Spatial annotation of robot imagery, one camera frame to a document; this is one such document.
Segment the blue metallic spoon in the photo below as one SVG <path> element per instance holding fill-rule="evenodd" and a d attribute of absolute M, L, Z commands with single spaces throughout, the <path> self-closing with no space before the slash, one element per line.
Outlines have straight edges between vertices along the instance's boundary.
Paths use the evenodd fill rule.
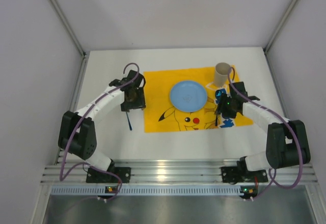
<path fill-rule="evenodd" d="M 221 89 L 216 90 L 216 92 L 215 92 L 216 106 L 219 103 L 219 101 L 220 101 L 220 99 L 222 97 L 222 94 L 223 94 L 223 92 L 222 92 Z M 216 115 L 216 117 L 215 117 L 215 127 L 218 127 L 218 124 L 219 124 L 219 115 Z"/>

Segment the yellow Pikachu cloth placemat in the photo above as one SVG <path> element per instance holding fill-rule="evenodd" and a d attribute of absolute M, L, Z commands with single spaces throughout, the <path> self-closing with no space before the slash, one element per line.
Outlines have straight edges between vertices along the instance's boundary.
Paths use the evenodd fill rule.
<path fill-rule="evenodd" d="M 146 108 L 144 109 L 145 132 L 176 132 L 204 129 L 229 128 L 234 126 L 250 126 L 253 121 L 241 114 L 235 119 L 216 116 L 215 92 L 219 89 L 213 84 L 214 68 L 190 68 L 181 70 L 148 71 L 144 73 L 146 80 L 144 93 Z M 202 85 L 207 92 L 205 106 L 194 113 L 186 113 L 176 109 L 170 101 L 170 91 L 178 82 L 193 80 Z"/>

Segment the blue metallic fork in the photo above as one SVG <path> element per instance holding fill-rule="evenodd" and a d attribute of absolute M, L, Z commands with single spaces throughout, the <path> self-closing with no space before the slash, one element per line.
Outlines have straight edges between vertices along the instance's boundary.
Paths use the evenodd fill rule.
<path fill-rule="evenodd" d="M 128 121 L 129 130 L 132 131 L 133 128 L 132 128 L 132 124 L 131 124 L 128 112 L 126 112 L 126 117 L 127 117 L 127 121 Z"/>

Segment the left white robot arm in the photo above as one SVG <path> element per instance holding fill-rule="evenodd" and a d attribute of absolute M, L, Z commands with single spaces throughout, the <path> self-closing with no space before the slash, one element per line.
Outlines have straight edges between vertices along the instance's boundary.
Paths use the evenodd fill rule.
<path fill-rule="evenodd" d="M 111 110 L 120 107 L 128 113 L 146 107 L 144 86 L 146 80 L 138 71 L 130 70 L 121 80 L 115 79 L 85 107 L 63 114 L 58 146 L 65 154 L 73 154 L 101 171 L 111 171 L 114 162 L 99 146 L 95 123 L 103 120 Z"/>

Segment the light blue plate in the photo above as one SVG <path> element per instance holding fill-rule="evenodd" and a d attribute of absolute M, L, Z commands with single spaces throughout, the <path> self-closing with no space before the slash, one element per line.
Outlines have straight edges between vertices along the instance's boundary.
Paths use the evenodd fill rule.
<path fill-rule="evenodd" d="M 170 90 L 170 102 L 185 113 L 199 111 L 207 102 L 207 92 L 198 82 L 184 80 L 176 83 Z"/>

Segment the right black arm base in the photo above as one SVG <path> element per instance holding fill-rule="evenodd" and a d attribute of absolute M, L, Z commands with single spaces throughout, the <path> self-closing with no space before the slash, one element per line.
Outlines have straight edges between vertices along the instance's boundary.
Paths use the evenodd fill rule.
<path fill-rule="evenodd" d="M 266 170 L 244 172 L 240 171 L 236 166 L 223 166 L 220 169 L 223 183 L 229 183 L 234 185 L 237 183 L 268 182 Z"/>

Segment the beige paper cup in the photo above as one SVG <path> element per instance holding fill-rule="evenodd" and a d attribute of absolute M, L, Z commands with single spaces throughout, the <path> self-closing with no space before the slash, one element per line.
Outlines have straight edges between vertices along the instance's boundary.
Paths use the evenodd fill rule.
<path fill-rule="evenodd" d="M 213 84 L 216 87 L 223 87 L 228 79 L 230 65 L 227 63 L 218 63 L 214 69 L 214 80 Z"/>

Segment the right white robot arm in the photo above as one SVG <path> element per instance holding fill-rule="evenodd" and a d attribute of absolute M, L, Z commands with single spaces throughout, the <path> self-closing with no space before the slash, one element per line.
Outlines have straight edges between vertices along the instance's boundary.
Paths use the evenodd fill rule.
<path fill-rule="evenodd" d="M 215 92 L 215 114 L 223 119 L 242 115 L 251 119 L 267 135 L 266 149 L 261 153 L 244 156 L 237 161 L 243 172 L 281 169 L 310 162 L 311 153 L 306 128 L 301 120 L 290 120 L 260 104 L 256 96 L 249 96 L 243 82 L 229 85 Z"/>

